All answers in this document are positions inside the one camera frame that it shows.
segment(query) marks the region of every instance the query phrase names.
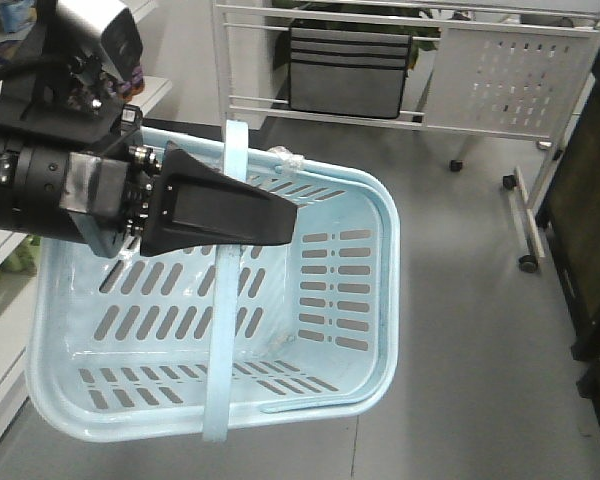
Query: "plastic basket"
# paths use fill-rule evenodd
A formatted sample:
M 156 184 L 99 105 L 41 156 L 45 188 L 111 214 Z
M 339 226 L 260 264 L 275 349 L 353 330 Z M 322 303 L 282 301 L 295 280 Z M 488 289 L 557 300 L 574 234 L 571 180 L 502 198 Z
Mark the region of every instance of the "plastic basket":
M 222 163 L 219 142 L 154 129 L 144 139 L 159 155 L 172 140 Z M 231 303 L 214 307 L 220 247 L 149 259 L 134 241 L 106 260 L 44 242 L 26 377 L 51 425 L 98 442 L 214 426 L 218 439 L 227 427 L 357 415 L 381 398 L 398 349 L 400 226 L 389 193 L 357 170 L 257 150 L 247 175 L 296 202 L 298 221 L 290 245 L 240 249 L 234 338 L 215 353 L 214 310 Z M 208 380 L 210 355 L 221 354 L 232 362 L 225 424 L 205 424 L 212 407 L 222 417 Z

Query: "black storage box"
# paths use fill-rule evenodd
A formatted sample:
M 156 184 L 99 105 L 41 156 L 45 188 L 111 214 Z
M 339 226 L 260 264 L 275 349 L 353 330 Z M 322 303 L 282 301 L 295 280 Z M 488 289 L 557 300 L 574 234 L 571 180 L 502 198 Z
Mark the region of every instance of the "black storage box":
M 410 49 L 408 35 L 292 27 L 289 107 L 397 118 Z

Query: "caster wheel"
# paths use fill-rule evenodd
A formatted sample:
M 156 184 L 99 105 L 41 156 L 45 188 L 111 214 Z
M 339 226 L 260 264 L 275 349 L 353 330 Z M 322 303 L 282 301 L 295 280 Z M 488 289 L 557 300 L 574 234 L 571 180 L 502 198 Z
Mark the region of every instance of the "caster wheel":
M 549 228 L 549 216 L 546 211 L 541 210 L 540 213 L 536 215 L 536 225 L 543 230 Z
M 525 273 L 535 273 L 538 271 L 538 259 L 535 255 L 523 255 L 518 259 L 518 267 Z
M 513 190 L 518 185 L 515 175 L 505 175 L 502 177 L 502 186 L 507 190 Z
M 449 162 L 449 170 L 451 170 L 452 172 L 459 172 L 460 170 L 462 170 L 463 166 L 464 164 L 459 160 L 451 160 Z

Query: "basket handle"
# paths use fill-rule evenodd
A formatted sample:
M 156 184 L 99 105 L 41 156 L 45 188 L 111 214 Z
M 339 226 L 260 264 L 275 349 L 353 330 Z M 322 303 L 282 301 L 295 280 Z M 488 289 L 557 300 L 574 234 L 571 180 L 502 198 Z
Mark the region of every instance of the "basket handle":
M 225 133 L 223 172 L 244 182 L 247 177 L 249 128 L 244 122 L 228 120 Z M 225 441 L 229 428 L 241 254 L 240 245 L 218 245 L 216 248 L 207 397 L 202 421 L 202 438 L 208 442 Z

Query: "metal bar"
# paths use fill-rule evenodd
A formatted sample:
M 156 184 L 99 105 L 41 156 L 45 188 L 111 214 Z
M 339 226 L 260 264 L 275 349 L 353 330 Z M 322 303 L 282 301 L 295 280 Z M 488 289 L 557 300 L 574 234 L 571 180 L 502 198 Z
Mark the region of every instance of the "metal bar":
M 411 27 L 448 27 L 485 30 L 485 31 L 516 31 L 521 33 L 538 33 L 547 35 L 590 36 L 590 31 L 565 27 L 547 27 L 540 25 L 509 25 L 487 22 L 467 22 L 460 20 L 435 20 L 428 18 L 369 15 L 361 13 L 316 12 L 308 10 L 288 10 L 283 8 L 248 7 L 237 5 L 218 5 L 225 13 L 236 15 L 255 15 L 264 17 L 313 19 L 335 22 L 367 23 L 371 25 L 404 25 Z
M 225 23 L 226 14 L 218 8 L 218 0 L 211 2 L 211 23 L 213 30 L 213 50 L 216 59 L 216 74 L 218 76 L 218 108 L 220 109 L 220 125 L 224 138 L 225 124 L 229 119 L 229 105 L 231 95 L 231 56 L 229 40 Z
M 229 28 L 247 28 L 252 30 L 269 30 L 272 32 L 288 32 L 289 27 L 274 27 L 272 25 L 253 25 L 250 23 L 224 23 L 224 27 Z M 418 42 L 431 42 L 438 43 L 440 41 L 439 37 L 412 37 L 413 40 Z
M 416 112 L 414 112 L 412 110 L 400 110 L 400 115 L 408 115 L 410 117 L 413 117 L 413 116 L 424 117 L 425 113 L 420 111 L 420 109 L 418 109 L 418 111 L 416 111 Z
M 289 105 L 289 102 L 287 100 L 277 100 L 274 98 L 264 98 L 264 97 L 248 97 L 245 95 L 230 95 L 229 98 L 231 98 L 232 100 L 244 100 L 244 101 L 248 101 L 248 102 L 260 102 L 260 103 L 275 103 L 278 105 Z M 413 116 L 413 115 L 420 115 L 422 117 L 424 117 L 424 112 L 413 112 L 411 110 L 400 110 L 400 114 L 401 115 L 409 115 L 409 116 Z
M 521 8 L 521 7 L 490 7 L 480 4 L 457 4 L 445 2 L 419 1 L 419 2 L 401 2 L 401 1 L 380 1 L 380 0 L 314 0 L 312 3 L 339 3 L 342 5 L 368 5 L 379 7 L 402 7 L 402 8 L 439 8 L 441 10 L 471 10 L 484 13 L 508 13 L 547 15 L 552 17 L 571 17 L 590 20 L 599 20 L 600 15 L 596 13 L 578 12 L 578 11 L 557 11 L 551 9 Z
M 424 86 L 424 90 L 422 91 L 422 95 L 420 95 L 420 99 L 418 100 L 416 110 L 422 111 L 424 109 L 424 106 L 427 104 L 427 100 L 429 100 L 429 93 L 431 92 L 431 80 L 433 80 L 433 70 L 431 70 L 429 78 L 427 79 L 427 83 Z
M 417 42 L 440 43 L 440 37 L 412 37 L 412 40 L 415 40 Z
M 516 166 L 516 168 L 513 169 L 513 175 L 516 177 L 516 183 L 518 184 L 518 188 L 520 189 L 522 201 L 524 202 L 524 205 L 526 205 L 529 201 L 529 192 L 527 190 L 527 185 L 524 182 L 524 177 L 522 176 L 522 170 L 520 170 L 520 167 Z
M 367 127 L 401 128 L 407 130 L 426 130 L 427 127 L 416 122 L 407 122 L 404 120 L 382 120 L 375 118 L 347 117 L 344 115 L 328 115 L 324 113 L 307 113 L 296 110 L 282 110 L 273 108 L 258 107 L 238 107 L 232 105 L 232 112 L 237 113 L 255 113 L 270 115 L 272 117 L 292 118 L 296 120 L 315 120 L 329 123 L 343 123 L 348 125 L 363 125 Z
M 583 56 L 583 61 L 580 65 L 573 66 L 576 71 L 582 72 L 582 78 L 579 82 L 577 82 L 579 85 L 578 92 L 584 90 L 584 87 L 587 83 L 587 78 L 589 77 L 589 73 L 593 67 L 593 63 L 598 56 L 598 52 L 600 50 L 600 29 L 596 32 L 596 35 L 591 39 L 590 43 L 591 48 L 589 55 Z M 571 101 L 565 102 L 563 113 L 559 116 L 559 118 L 562 117 L 562 120 L 556 122 L 556 128 L 551 135 L 552 146 L 546 152 L 538 176 L 536 177 L 533 187 L 531 188 L 527 207 L 530 208 L 535 215 L 540 212 L 542 203 L 544 202 L 544 197 L 546 196 L 551 182 L 553 181 L 553 176 L 557 170 L 557 162 L 554 161 L 554 158 L 558 149 L 562 145 L 565 132 L 569 126 L 569 121 L 571 120 L 571 114 L 575 110 L 578 99 L 579 97 L 574 96 Z
M 273 25 L 253 25 L 249 23 L 224 23 L 224 27 L 250 28 L 253 30 L 271 30 L 273 32 L 288 32 L 289 27 L 274 27 Z
M 277 100 L 275 98 L 262 98 L 262 97 L 247 97 L 244 95 L 229 95 L 232 100 L 246 100 L 249 102 L 264 102 L 264 103 L 275 103 L 279 105 L 289 105 L 287 100 Z
M 521 204 L 522 209 L 522 211 L 520 211 L 520 209 L 516 209 L 513 212 L 513 214 L 515 217 L 517 217 L 518 214 L 522 216 L 522 221 L 525 225 L 524 238 L 525 241 L 528 238 L 530 244 L 527 245 L 527 248 L 531 247 L 531 253 L 533 253 L 537 259 L 545 258 L 546 254 L 542 245 L 542 240 L 540 239 L 540 231 L 538 230 L 538 226 L 536 225 L 535 215 L 529 208 L 527 208 L 527 186 L 525 184 L 524 177 L 522 176 L 522 171 L 520 170 L 520 168 L 516 167 L 513 174 L 516 177 L 517 185 L 516 192 L 514 192 L 514 195 L 518 196 L 520 199 L 519 202 L 516 202 L 516 206 L 518 206 L 518 204 Z
M 327 123 L 343 123 L 348 125 L 364 125 L 367 127 L 380 127 L 380 128 L 398 128 L 402 130 L 417 130 L 417 131 L 435 131 L 435 132 L 446 132 L 446 133 L 469 133 L 473 135 L 489 135 L 499 138 L 511 138 L 514 140 L 537 140 L 537 136 L 529 134 L 519 133 L 502 133 L 502 132 L 487 132 L 479 130 L 461 129 L 461 128 L 448 128 L 438 127 L 422 124 L 419 122 L 409 122 L 406 120 L 383 120 L 376 118 L 360 118 L 360 117 L 347 117 L 344 115 L 328 115 L 321 113 L 308 113 L 299 112 L 296 110 L 282 110 L 273 108 L 259 108 L 259 107 L 240 107 L 231 105 L 229 107 L 231 112 L 235 113 L 253 113 L 258 115 L 270 115 L 272 117 L 292 118 L 297 120 L 314 120 Z M 408 112 L 408 115 L 420 115 L 419 112 Z

